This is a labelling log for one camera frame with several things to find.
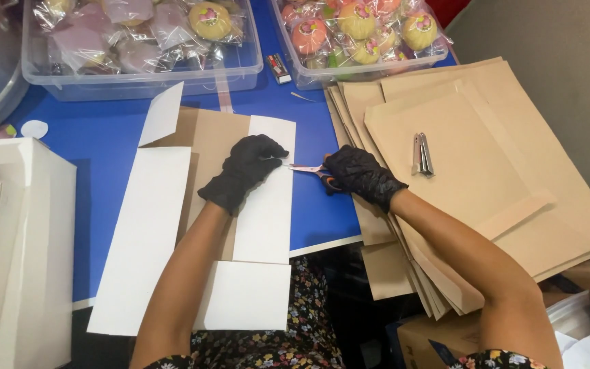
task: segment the scissors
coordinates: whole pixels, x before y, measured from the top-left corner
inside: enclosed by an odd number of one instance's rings
[[[290,164],[289,168],[291,168],[294,171],[317,174],[318,177],[320,177],[320,181],[323,183],[323,186],[327,192],[327,195],[332,195],[334,192],[343,192],[343,190],[338,186],[338,182],[336,181],[335,178],[333,178],[329,174],[325,174],[325,173],[321,172],[321,171],[327,170],[324,167],[324,164],[320,164],[317,167],[306,167],[304,165]]]

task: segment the blue table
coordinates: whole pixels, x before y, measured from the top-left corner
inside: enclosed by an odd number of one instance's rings
[[[281,52],[268,6],[266,1],[252,4],[263,55]],[[452,55],[436,66],[448,65],[455,65]],[[292,96],[292,91],[316,102]],[[297,122],[298,164],[318,165],[324,154],[338,149],[321,90],[299,91],[293,83],[277,85],[265,67],[256,88],[230,96],[235,113]],[[216,94],[185,96],[182,105],[220,109]],[[74,301],[94,298],[97,293],[149,106],[149,100],[59,102],[44,88],[31,86],[6,120],[18,130],[28,120],[47,122],[49,132],[42,141],[78,167]],[[350,196],[327,196],[316,176],[294,173],[291,256],[359,240],[361,231]]]

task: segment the hand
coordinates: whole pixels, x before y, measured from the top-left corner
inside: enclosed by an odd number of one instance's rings
[[[333,155],[325,155],[324,166],[344,190],[354,192],[388,213],[391,198],[409,186],[395,179],[391,171],[381,167],[374,155],[345,145]]]
[[[241,205],[247,191],[281,165],[278,158],[288,155],[288,151],[266,135],[242,138],[224,160],[222,173],[213,177],[197,194],[232,214]]]

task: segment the white paper circle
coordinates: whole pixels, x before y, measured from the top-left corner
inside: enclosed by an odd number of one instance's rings
[[[39,120],[30,120],[22,125],[20,132],[24,137],[43,138],[49,131],[47,123]]]

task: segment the gray wall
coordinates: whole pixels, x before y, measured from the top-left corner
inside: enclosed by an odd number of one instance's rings
[[[590,186],[590,0],[472,0],[447,32],[463,64],[509,61]]]

